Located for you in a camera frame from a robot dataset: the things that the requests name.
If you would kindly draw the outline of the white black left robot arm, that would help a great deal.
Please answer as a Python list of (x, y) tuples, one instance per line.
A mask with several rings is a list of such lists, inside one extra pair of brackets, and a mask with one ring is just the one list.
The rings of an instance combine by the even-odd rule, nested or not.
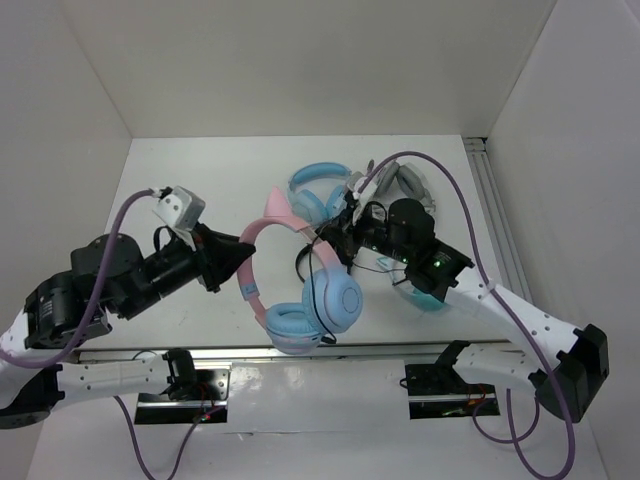
[[(194, 280), (217, 293), (256, 248), (233, 235), (197, 224), (188, 245), (171, 233), (153, 235), (154, 252), (143, 256), (126, 234), (102, 235), (74, 250), (71, 267), (43, 281), (25, 300), (1, 348), (14, 359), (49, 360), (66, 346), (77, 348), (112, 331), (108, 317), (130, 320)], [(128, 393), (189, 397), (199, 379), (191, 353), (172, 348), (159, 357), (98, 366), (48, 362), (24, 369), (1, 364), (1, 427), (44, 421), (74, 403)]]

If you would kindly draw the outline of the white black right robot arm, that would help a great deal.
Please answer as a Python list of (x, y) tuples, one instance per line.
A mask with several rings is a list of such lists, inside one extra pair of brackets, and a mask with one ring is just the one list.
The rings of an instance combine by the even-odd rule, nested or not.
[(394, 201), (384, 218), (353, 206), (317, 230), (349, 265), (362, 248), (399, 261), (406, 282), (438, 302), (498, 330), (521, 351), (454, 341), (436, 379), (448, 392), (468, 383), (503, 384), (532, 393), (555, 417), (582, 420), (609, 375), (608, 339), (594, 324), (578, 327), (543, 312), (480, 271), (480, 264), (437, 239), (435, 220), (416, 200)]

